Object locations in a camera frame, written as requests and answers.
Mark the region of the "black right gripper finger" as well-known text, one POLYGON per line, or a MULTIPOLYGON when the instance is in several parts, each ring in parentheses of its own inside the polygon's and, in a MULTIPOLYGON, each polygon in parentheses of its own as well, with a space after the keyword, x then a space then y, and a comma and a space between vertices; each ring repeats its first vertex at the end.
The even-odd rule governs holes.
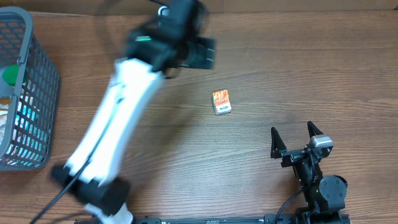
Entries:
POLYGON ((271 138, 271 158, 281 158, 282 153, 285 153, 287 151, 287 148, 275 127, 271 128, 271 138))
POLYGON ((307 122, 307 128, 308 128, 309 136, 310 136, 311 138, 312 138, 313 136, 322 135, 322 134, 323 134, 323 132, 320 131, 320 130, 315 126, 315 124, 314 124, 312 121, 308 121, 308 122, 307 122))

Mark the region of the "orange tissue pack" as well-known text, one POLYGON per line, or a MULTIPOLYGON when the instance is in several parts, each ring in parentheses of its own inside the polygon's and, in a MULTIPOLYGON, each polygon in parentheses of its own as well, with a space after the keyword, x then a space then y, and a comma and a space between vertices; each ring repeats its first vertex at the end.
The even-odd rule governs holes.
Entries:
POLYGON ((230 113, 232 110, 228 90, 213 92, 212 102, 216 115, 230 113))

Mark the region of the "green capped clear bottle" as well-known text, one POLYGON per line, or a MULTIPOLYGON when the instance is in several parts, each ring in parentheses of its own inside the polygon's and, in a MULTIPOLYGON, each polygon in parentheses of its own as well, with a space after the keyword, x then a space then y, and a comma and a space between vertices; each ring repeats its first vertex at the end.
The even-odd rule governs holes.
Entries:
POLYGON ((20 93, 22 85, 26 83, 27 76, 22 74, 22 83, 17 85, 19 80, 19 65, 1 67, 1 98, 10 97, 20 93))

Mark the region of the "teal wet wipes pack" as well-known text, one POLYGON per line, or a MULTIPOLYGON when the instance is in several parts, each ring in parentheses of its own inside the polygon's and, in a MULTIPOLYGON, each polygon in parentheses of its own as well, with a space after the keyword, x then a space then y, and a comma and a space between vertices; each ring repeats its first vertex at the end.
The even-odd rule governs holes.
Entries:
POLYGON ((12 139, 3 161, 9 166, 39 168, 49 151, 49 134, 39 125, 40 110, 19 102, 12 139))

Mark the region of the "beige dried mushroom bag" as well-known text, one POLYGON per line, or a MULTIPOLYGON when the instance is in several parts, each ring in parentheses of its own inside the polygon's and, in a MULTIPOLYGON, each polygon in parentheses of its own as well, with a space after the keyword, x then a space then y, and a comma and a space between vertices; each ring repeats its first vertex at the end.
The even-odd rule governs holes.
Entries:
POLYGON ((9 111, 9 107, 12 103, 10 98, 1 98, 0 102, 0 143, 3 142, 5 132, 6 132, 6 123, 7 123, 7 114, 9 111))

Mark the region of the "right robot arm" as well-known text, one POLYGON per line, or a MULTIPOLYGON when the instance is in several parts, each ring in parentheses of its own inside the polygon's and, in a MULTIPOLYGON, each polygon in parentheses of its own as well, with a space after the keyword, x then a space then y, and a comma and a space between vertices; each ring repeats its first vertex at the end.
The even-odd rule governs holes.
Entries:
POLYGON ((300 190, 266 220, 272 223, 350 223, 348 215, 342 214, 348 183, 339 175, 324 176, 320 168, 322 159, 333 149, 333 140, 320 131, 312 121, 307 122, 309 143, 302 149, 289 151, 275 127, 271 128, 271 158, 281 159, 282 167, 293 168, 300 190), (299 195, 306 206, 295 213, 283 216, 284 208, 299 195))

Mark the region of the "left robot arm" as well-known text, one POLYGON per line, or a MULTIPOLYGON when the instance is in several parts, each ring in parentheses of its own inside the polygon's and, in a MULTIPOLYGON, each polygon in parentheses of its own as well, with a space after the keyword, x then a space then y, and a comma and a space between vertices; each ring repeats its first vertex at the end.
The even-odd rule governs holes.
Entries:
POLYGON ((118 176, 124 151, 167 70, 212 68, 215 40, 200 36, 207 17, 200 1, 170 1, 133 29, 83 139, 64 165, 52 167, 53 179, 95 223, 133 222, 126 205, 130 185, 118 176))

